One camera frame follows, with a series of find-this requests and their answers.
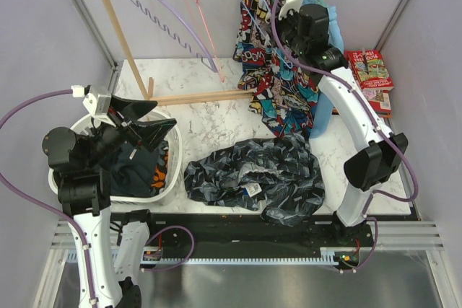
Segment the dark leaf-print shorts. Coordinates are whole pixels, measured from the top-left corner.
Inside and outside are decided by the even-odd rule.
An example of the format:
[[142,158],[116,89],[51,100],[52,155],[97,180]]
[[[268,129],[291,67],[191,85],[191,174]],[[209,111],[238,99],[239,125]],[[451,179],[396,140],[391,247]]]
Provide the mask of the dark leaf-print shorts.
[[[262,188],[253,197],[243,190],[251,182]],[[189,162],[184,185],[193,201],[260,211],[263,220],[284,226],[311,217],[326,196],[318,159],[298,133],[239,141]]]

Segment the light blue wire hanger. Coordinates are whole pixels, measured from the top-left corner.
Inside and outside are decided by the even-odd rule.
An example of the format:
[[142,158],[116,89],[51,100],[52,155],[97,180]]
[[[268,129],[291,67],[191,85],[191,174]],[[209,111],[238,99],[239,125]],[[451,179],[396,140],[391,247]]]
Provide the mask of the light blue wire hanger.
[[281,51],[271,44],[270,34],[264,30],[271,20],[269,0],[240,0],[240,12],[241,23],[234,58],[249,66],[262,66],[261,59],[250,58],[253,51],[259,50],[263,56],[276,56],[283,66],[292,68],[293,64],[285,60]]

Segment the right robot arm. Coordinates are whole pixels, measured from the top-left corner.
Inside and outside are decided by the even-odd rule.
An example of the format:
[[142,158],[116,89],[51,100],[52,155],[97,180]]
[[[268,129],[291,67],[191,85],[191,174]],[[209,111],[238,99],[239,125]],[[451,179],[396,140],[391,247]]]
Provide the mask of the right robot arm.
[[357,86],[344,54],[328,42],[328,10],[319,4],[294,9],[273,5],[271,29],[284,55],[304,71],[310,71],[322,94],[333,104],[346,125],[357,153],[344,163],[348,180],[341,205],[334,213],[332,240],[348,245],[380,185],[400,164],[408,164],[409,145],[403,133],[395,134],[376,114]]

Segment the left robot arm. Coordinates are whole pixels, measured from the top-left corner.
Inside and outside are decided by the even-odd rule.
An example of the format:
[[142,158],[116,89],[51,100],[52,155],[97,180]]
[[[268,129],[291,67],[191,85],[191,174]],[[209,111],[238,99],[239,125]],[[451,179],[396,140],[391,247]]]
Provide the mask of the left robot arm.
[[158,238],[146,209],[123,217],[116,255],[110,241],[111,178],[100,163],[124,143],[153,151],[175,126],[173,118],[144,121],[154,100],[127,100],[114,95],[88,97],[103,104],[92,114],[98,127],[89,134],[70,128],[49,131],[42,143],[57,187],[58,201],[77,249],[80,307],[140,307],[139,267],[145,245]]

